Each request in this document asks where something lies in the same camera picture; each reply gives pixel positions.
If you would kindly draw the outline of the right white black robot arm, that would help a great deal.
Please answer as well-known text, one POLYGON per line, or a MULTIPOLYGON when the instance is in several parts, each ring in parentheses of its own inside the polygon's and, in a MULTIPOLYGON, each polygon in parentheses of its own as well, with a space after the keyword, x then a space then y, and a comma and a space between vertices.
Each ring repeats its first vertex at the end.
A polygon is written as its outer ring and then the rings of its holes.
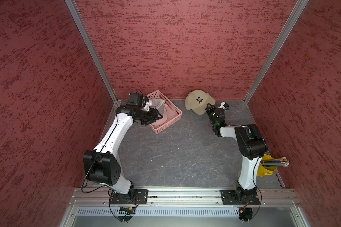
POLYGON ((207 104, 206 113, 216 136, 233 138, 237 141, 242 155, 242 169, 234 198, 238 203, 246 203, 247 199, 257 195, 257 167, 268 150, 268 145, 256 124, 227 125, 225 123, 225 111, 228 109, 229 105, 225 102, 222 102, 219 107, 207 104))

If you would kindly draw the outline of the beige baseball cap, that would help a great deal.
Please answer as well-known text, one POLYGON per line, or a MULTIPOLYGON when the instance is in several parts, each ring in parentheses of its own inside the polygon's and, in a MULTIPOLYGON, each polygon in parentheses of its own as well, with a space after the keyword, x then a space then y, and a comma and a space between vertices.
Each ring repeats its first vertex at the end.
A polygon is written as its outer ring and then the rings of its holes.
POLYGON ((185 99, 186 109, 192 110, 197 115, 203 115, 206 112, 207 105, 214 105, 215 103, 215 99, 202 90, 191 91, 185 99))

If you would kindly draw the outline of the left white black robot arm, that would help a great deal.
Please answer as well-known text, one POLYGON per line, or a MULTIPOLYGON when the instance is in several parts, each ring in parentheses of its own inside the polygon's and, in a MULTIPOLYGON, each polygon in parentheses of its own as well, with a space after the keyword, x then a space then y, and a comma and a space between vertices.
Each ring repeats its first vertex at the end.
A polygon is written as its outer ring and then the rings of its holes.
POLYGON ((150 125, 163 118, 163 115, 151 105, 148 97, 130 93, 126 105, 116 109, 113 124, 101 142, 94 150, 87 150, 83 155, 84 181, 109 187, 124 203, 134 201, 135 189, 133 183, 123 176, 118 148, 134 122, 150 125))

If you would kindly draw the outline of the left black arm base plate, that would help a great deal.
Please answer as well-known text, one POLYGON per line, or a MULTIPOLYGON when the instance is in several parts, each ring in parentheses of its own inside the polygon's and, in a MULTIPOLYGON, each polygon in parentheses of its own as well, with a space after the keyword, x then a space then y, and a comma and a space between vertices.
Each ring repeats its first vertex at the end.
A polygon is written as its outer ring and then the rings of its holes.
POLYGON ((132 204, 143 205, 147 204, 148 199, 147 189, 134 189, 130 190, 128 194, 111 193, 109 198, 109 204, 132 204))

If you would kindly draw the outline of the yellow pencil cup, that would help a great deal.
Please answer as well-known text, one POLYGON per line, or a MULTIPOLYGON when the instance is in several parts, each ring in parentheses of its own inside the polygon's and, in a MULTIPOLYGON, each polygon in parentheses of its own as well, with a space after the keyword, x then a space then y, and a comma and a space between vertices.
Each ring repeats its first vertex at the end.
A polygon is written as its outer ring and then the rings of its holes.
POLYGON ((264 161, 269 161, 272 160, 273 157, 271 157, 270 155, 265 154, 263 156, 263 158, 261 159, 258 171, 257 171, 257 176, 259 177, 265 177, 265 176, 271 176, 273 175, 273 173, 278 169, 276 166, 271 166, 271 167, 267 167, 263 165, 264 161))

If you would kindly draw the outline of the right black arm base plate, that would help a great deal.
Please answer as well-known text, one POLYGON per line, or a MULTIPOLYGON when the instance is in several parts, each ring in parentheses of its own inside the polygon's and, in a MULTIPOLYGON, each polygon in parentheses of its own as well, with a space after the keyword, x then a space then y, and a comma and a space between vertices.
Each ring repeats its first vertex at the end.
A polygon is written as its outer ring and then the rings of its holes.
POLYGON ((233 190, 221 190, 220 193, 223 205, 260 205, 255 190, 237 188, 233 190))

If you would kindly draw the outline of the aluminium front rail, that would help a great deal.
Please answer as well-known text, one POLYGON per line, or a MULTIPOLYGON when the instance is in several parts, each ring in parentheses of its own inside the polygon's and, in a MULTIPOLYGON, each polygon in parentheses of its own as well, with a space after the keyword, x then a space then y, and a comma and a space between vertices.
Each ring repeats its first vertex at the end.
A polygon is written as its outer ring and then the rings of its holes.
POLYGON ((147 190, 139 199, 146 200, 142 207, 301 207, 294 189, 260 189, 257 196, 249 201, 237 203, 223 194, 231 188, 196 188, 196 187, 146 187, 138 186, 136 190, 147 190))

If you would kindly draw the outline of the white pink baseball cap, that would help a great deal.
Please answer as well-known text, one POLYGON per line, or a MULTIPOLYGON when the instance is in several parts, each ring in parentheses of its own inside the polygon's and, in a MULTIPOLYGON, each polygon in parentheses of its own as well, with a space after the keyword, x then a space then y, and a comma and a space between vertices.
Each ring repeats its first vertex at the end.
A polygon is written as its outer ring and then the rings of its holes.
POLYGON ((157 98, 151 98, 151 108, 157 109, 160 115, 162 116, 161 119, 158 119, 155 123, 152 123, 151 125, 153 127, 160 127, 168 120, 167 110, 166 110, 166 102, 164 99, 157 99, 157 98))

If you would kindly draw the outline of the pink plastic basket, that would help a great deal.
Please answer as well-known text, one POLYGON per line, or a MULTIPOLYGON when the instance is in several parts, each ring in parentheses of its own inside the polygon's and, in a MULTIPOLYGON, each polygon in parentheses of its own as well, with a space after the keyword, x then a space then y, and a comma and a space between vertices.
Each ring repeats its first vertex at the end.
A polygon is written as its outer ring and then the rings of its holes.
POLYGON ((146 95, 148 98, 157 98, 165 100, 166 111, 167 111, 167 120, 160 126, 149 125, 149 127, 153 130, 155 134, 159 134, 165 129, 169 128, 171 125, 176 123, 181 119, 182 111, 172 103, 162 92, 156 90, 152 93, 146 95))

